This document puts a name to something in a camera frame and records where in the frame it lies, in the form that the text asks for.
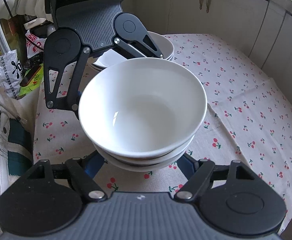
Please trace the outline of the white kitchen cabinets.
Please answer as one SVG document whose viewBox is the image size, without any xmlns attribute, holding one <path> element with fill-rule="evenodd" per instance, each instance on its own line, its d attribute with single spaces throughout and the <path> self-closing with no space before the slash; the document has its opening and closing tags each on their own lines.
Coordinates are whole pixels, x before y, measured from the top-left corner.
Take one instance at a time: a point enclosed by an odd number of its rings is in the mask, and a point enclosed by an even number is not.
<svg viewBox="0 0 292 240">
<path fill-rule="evenodd" d="M 272 77 L 292 103 L 292 1 L 125 0 L 123 8 L 160 34 L 213 34 Z"/>
</svg>

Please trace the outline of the cherry print tablecloth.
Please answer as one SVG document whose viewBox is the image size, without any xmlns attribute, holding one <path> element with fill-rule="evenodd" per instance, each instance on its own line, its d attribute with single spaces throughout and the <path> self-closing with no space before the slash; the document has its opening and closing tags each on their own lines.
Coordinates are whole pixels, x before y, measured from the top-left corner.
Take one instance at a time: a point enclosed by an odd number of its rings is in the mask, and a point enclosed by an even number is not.
<svg viewBox="0 0 292 240">
<path fill-rule="evenodd" d="M 238 159 L 274 189 L 286 204 L 280 233 L 292 219 L 292 105 L 257 65 L 221 38 L 208 34 L 165 35 L 174 45 L 174 62 L 202 82 L 207 114 L 185 153 L 227 165 Z M 34 163 L 63 163 L 95 150 L 73 112 L 47 109 L 39 89 Z M 108 161 L 94 180 L 113 191 L 171 192 L 186 182 L 176 162 L 147 172 L 130 172 Z"/>
</svg>

